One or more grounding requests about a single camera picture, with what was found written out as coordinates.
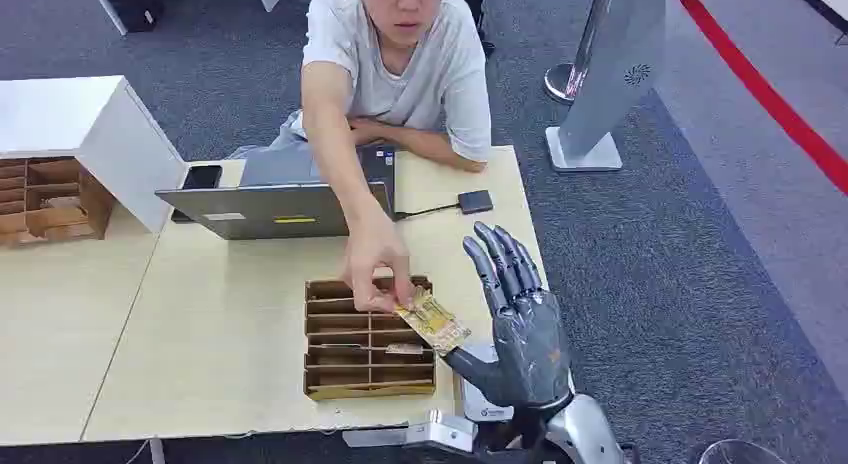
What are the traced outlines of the person's right hand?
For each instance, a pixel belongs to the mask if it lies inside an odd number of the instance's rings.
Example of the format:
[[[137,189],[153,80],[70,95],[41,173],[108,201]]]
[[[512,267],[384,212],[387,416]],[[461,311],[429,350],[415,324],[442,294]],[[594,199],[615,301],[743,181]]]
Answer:
[[[355,308],[386,313],[393,313],[397,306],[412,308],[409,253],[395,224],[376,208],[356,216],[348,227],[343,279],[353,292]],[[389,291],[374,284],[374,273],[382,268],[392,273]]]

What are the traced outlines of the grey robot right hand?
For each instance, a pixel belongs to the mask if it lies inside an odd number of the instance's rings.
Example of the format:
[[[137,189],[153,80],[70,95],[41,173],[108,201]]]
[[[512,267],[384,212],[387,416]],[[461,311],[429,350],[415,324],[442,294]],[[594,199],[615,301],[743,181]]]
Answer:
[[[474,264],[491,316],[497,353],[484,362],[459,347],[443,360],[501,407],[538,408],[571,394],[562,308],[546,289],[527,248],[499,225],[481,221],[463,249]]]

